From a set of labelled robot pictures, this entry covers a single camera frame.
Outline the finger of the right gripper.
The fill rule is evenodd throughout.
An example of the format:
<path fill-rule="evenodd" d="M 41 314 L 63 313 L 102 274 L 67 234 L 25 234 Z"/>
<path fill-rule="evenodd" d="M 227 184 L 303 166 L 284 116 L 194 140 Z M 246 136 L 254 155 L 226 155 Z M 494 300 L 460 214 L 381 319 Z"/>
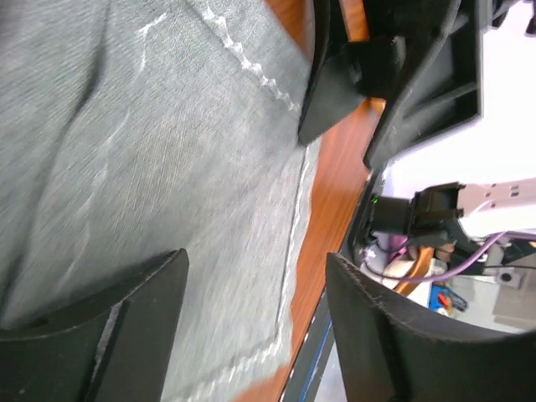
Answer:
<path fill-rule="evenodd" d="M 369 97 L 386 99 L 402 68 L 402 38 L 348 37 L 339 1 L 315 1 L 315 45 L 298 140 L 313 143 Z"/>
<path fill-rule="evenodd" d="M 482 114 L 478 1 L 366 1 L 373 37 L 403 39 L 405 56 L 363 157 L 382 167 L 402 151 Z"/>

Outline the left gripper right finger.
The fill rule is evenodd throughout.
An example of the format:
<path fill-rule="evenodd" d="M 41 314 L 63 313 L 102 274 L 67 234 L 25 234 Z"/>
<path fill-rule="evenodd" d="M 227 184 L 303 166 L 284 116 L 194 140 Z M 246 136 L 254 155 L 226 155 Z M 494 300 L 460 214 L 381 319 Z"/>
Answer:
<path fill-rule="evenodd" d="M 533 401 L 535 334 L 433 312 L 327 256 L 327 299 L 349 401 Z"/>

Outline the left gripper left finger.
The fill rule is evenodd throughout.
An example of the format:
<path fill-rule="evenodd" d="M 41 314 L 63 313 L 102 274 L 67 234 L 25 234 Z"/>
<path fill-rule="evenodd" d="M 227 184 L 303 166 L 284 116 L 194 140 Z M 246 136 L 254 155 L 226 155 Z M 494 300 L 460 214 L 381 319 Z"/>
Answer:
<path fill-rule="evenodd" d="M 1 332 L 3 401 L 158 401 L 188 278 L 186 250 Z"/>

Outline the grey cloth napkin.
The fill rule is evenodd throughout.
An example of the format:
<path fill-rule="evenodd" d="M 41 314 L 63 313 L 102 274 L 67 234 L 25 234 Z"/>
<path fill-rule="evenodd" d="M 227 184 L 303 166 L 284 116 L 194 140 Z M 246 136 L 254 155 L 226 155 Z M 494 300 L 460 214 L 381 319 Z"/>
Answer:
<path fill-rule="evenodd" d="M 2 327 L 185 249 L 162 399 L 231 401 L 287 364 L 308 73 L 264 1 L 2 2 Z"/>

